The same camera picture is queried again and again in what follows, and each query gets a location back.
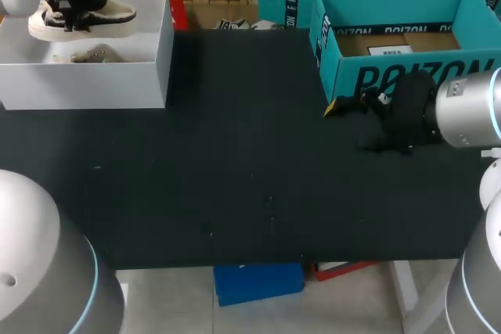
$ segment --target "sneaker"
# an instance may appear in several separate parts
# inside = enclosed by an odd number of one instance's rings
[[[71,56],[72,63],[126,63],[118,52],[109,45],[101,44],[86,52],[76,52]]]
[[[261,20],[257,23],[253,23],[250,27],[253,31],[275,31],[285,29],[283,25],[278,23],[273,23],[271,21]]]
[[[136,32],[136,16],[131,6],[108,0],[101,10],[86,12],[70,23],[62,13],[53,12],[49,4],[42,0],[38,11],[29,19],[28,30],[32,37],[49,42],[122,38]]]
[[[240,19],[237,21],[220,20],[215,29],[250,29],[251,25],[245,19]]]

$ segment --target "brown cardboard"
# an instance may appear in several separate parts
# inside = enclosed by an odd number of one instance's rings
[[[409,45],[413,52],[460,49],[453,33],[402,33],[385,35],[338,35],[337,44],[344,57],[369,56],[370,47]]]

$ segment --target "white label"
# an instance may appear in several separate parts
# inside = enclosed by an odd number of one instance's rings
[[[409,45],[369,47],[370,55],[401,55],[412,54],[413,50]]]

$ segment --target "white table leg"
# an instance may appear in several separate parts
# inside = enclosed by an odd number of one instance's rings
[[[445,309],[445,293],[457,260],[442,261],[438,273],[434,276],[418,300],[414,299],[414,285],[409,263],[391,266],[397,296],[403,301],[402,327],[405,334],[425,334],[438,316]]]

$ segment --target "white shoe box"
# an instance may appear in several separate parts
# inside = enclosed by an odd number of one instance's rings
[[[46,42],[30,36],[28,18],[0,26],[0,102],[7,110],[163,108],[174,29],[169,0],[117,0],[137,11],[126,38]],[[108,44],[130,63],[69,62],[75,52]]]

